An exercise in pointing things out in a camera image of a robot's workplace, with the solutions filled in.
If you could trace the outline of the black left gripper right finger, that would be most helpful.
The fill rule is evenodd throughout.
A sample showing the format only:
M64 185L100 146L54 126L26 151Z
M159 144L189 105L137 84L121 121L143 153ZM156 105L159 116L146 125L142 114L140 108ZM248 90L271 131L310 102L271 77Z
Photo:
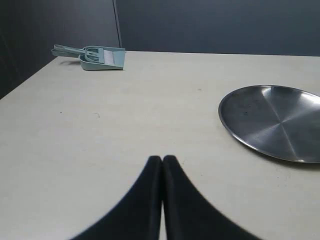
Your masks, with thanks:
M214 208L189 180L177 158L162 163L168 240L251 240L253 235Z

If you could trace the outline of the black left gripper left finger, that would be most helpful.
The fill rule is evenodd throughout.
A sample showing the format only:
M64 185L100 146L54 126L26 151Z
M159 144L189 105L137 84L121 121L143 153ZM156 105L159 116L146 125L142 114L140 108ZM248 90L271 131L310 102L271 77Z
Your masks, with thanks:
M75 240L158 240L162 213L162 160L150 156L126 195Z

